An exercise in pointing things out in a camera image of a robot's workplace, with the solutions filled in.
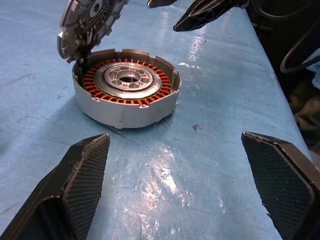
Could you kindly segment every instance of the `circular metal plate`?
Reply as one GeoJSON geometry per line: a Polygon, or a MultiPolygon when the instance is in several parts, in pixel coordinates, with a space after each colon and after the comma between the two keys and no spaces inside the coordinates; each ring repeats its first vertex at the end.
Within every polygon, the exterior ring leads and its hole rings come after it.
{"type": "Polygon", "coordinates": [[[101,67],[93,81],[101,91],[122,99],[147,98],[159,91],[162,85],[162,80],[155,71],[129,62],[101,67]]]}
{"type": "Polygon", "coordinates": [[[59,55],[68,63],[86,57],[112,31],[129,0],[68,0],[57,37],[59,55]]]}

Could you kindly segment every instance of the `blue plastic sheet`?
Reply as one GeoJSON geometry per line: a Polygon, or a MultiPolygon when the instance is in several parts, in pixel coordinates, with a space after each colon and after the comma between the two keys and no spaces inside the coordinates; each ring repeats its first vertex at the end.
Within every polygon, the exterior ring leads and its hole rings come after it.
{"type": "Polygon", "coordinates": [[[246,11],[233,8],[199,30],[173,32],[190,3],[147,9],[146,1],[132,0],[95,48],[141,49],[182,76],[173,115],[121,130],[77,105],[72,64],[56,47],[66,1],[1,3],[0,233],[70,145],[109,133],[88,240],[281,239],[241,133],[292,142],[309,157],[308,149],[246,11]]]}
{"type": "MultiPolygon", "coordinates": [[[[309,61],[311,59],[313,59],[315,56],[318,56],[320,54],[320,48],[318,48],[316,51],[314,51],[313,54],[311,54],[306,60],[309,61]]],[[[308,66],[307,69],[309,71],[312,71],[315,73],[315,76],[312,80],[312,84],[313,86],[315,86],[317,89],[320,89],[320,61],[312,64],[311,66],[308,66]]]]}

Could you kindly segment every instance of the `center hole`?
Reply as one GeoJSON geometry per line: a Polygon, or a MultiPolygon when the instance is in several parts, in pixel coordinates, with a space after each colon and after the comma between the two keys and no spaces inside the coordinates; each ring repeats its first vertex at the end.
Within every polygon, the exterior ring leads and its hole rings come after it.
{"type": "Polygon", "coordinates": [[[138,82],[138,79],[134,78],[134,77],[130,77],[130,76],[124,76],[119,78],[122,82],[125,83],[136,83],[138,82]]]}

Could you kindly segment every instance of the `bolt hole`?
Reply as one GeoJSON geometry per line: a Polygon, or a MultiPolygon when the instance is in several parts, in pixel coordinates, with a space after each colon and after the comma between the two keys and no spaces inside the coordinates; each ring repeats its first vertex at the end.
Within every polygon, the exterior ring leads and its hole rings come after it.
{"type": "Polygon", "coordinates": [[[137,84],[135,84],[135,83],[131,83],[131,84],[129,85],[129,88],[130,88],[130,89],[137,89],[137,88],[139,88],[139,86],[138,86],[137,84]]]}
{"type": "Polygon", "coordinates": [[[113,80],[112,83],[115,85],[118,85],[118,86],[120,86],[122,84],[122,82],[119,80],[113,80]]]}
{"type": "Polygon", "coordinates": [[[97,3],[96,5],[94,5],[94,7],[93,7],[93,12],[94,12],[94,13],[97,13],[97,12],[99,11],[99,7],[100,7],[99,3],[97,3]]]}
{"type": "Polygon", "coordinates": [[[141,82],[143,82],[144,84],[146,84],[146,83],[149,82],[149,79],[148,79],[148,78],[142,78],[142,79],[141,79],[141,82]]]}

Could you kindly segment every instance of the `debris speck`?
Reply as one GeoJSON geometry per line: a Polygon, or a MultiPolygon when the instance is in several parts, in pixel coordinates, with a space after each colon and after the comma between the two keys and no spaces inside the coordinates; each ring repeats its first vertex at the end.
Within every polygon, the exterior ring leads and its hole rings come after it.
{"type": "Polygon", "coordinates": [[[202,130],[202,127],[201,127],[199,124],[193,125],[192,127],[193,127],[193,129],[194,129],[195,132],[197,131],[198,128],[199,128],[200,130],[202,130]]]}

